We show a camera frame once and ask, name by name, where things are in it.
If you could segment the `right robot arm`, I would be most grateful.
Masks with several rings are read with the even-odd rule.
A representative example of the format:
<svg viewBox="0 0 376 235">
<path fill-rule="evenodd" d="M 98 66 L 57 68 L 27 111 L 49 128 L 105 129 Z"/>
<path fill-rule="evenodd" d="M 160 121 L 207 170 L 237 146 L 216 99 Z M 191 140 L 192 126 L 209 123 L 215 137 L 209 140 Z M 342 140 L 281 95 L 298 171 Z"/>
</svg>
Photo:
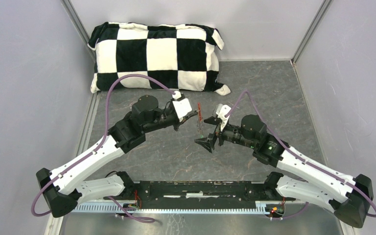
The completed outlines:
<svg viewBox="0 0 376 235">
<path fill-rule="evenodd" d="M 264 165 L 287 171 L 301 178 L 294 180 L 282 173 L 269 174 L 263 194 L 270 200 L 279 196 L 315 204 L 333 213 L 342 222 L 362 228 L 374 198 L 372 180 L 354 177 L 331 169 L 299 152 L 288 143 L 267 133 L 267 126 L 257 115 L 246 115 L 239 126 L 218 117 L 205 119 L 215 130 L 195 143 L 209 152 L 215 145 L 231 142 L 253 150 L 253 157 Z"/>
</svg>

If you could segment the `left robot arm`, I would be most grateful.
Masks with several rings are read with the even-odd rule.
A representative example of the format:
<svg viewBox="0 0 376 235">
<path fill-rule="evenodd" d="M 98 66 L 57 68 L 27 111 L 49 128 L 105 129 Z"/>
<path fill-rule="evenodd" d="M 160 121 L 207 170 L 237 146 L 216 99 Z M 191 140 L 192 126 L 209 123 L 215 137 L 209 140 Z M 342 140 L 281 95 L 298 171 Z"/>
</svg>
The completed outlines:
<svg viewBox="0 0 376 235">
<path fill-rule="evenodd" d="M 119 158 L 146 140 L 146 133 L 179 126 L 198 114 L 188 98 L 171 99 L 159 108 L 156 97 L 141 96 L 123 119 L 107 130 L 105 136 L 68 163 L 49 170 L 42 168 L 36 178 L 49 213 L 59 218 L 73 211 L 79 204 L 107 196 L 129 199 L 134 186 L 122 174 L 88 181 L 87 178 L 102 166 Z"/>
</svg>

